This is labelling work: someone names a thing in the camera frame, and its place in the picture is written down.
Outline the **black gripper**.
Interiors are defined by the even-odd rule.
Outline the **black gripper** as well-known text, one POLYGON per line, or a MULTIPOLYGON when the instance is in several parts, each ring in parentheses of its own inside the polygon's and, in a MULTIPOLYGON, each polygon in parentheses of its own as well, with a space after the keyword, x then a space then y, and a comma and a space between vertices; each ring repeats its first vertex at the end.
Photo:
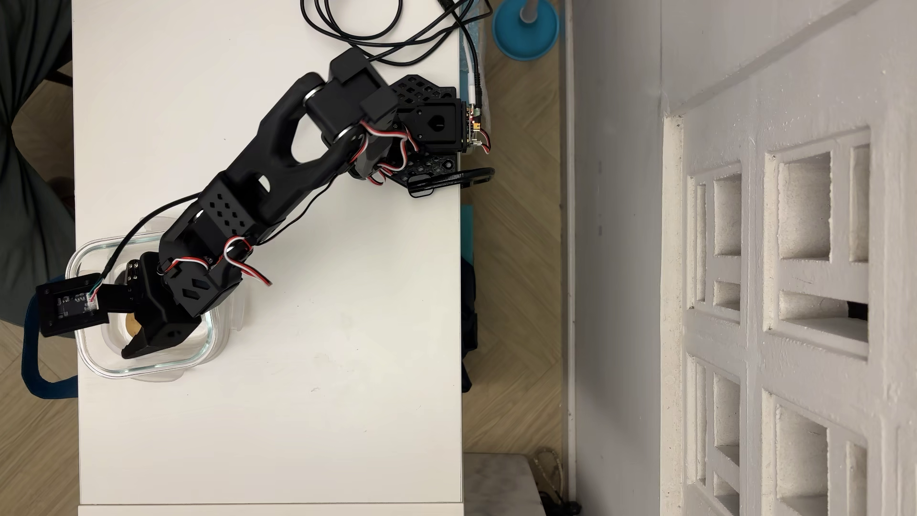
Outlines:
POLYGON ((224 258, 212 267, 188 257, 173 264, 155 251, 144 252, 125 269, 131 312, 142 321, 184 321, 143 326, 122 350, 123 359, 140 358, 183 343, 243 280, 242 270, 224 258))

